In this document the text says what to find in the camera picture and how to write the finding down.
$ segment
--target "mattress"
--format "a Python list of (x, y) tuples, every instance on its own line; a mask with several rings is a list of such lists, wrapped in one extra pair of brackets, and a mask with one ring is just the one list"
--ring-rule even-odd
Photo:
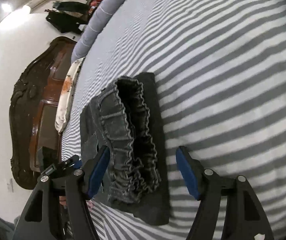
[[(101, 239), (185, 239), (199, 202), (175, 150), (219, 175), (247, 177), (275, 239), (286, 235), (286, 0), (126, 0), (88, 48), (62, 159), (81, 155), (80, 114), (111, 80), (155, 73), (171, 217), (152, 227), (94, 199)], [(220, 239), (222, 198), (213, 239)]]

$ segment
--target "blue gripper pad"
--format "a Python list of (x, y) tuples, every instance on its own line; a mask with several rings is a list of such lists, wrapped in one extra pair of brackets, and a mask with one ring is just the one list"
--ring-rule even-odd
[(200, 162), (193, 160), (185, 147), (180, 146), (177, 148), (175, 157), (177, 167), (182, 174), (188, 192), (196, 200), (200, 200), (204, 192), (204, 187), (202, 186), (203, 167), (201, 164), (194, 163)]
[(87, 195), (90, 198), (93, 198), (98, 193), (109, 162), (110, 162), (110, 149), (108, 147), (105, 147), (103, 149), (102, 156), (99, 158), (99, 161), (96, 163), (96, 166), (93, 169), (93, 172), (91, 173), (90, 176), (89, 190), (87, 193)]

